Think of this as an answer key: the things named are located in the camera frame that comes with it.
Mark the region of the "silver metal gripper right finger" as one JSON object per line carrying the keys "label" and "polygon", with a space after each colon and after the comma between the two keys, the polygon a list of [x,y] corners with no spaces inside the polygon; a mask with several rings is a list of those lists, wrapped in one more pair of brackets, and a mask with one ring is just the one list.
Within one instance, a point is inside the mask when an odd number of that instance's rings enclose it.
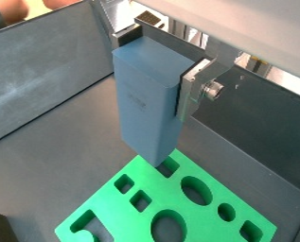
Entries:
{"label": "silver metal gripper right finger", "polygon": [[140,19],[135,19],[135,23],[142,26],[144,36],[194,62],[179,75],[175,116],[183,122],[198,109],[203,97],[210,100],[219,97],[223,86],[217,79],[234,66],[239,49],[211,36],[205,48],[199,48]]}

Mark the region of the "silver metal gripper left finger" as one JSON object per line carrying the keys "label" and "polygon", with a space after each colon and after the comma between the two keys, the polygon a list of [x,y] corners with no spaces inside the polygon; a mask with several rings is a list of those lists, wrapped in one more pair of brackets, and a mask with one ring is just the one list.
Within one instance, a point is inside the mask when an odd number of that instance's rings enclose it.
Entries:
{"label": "silver metal gripper left finger", "polygon": [[142,36],[142,27],[132,24],[120,31],[111,34],[111,46],[114,49],[132,42]]}

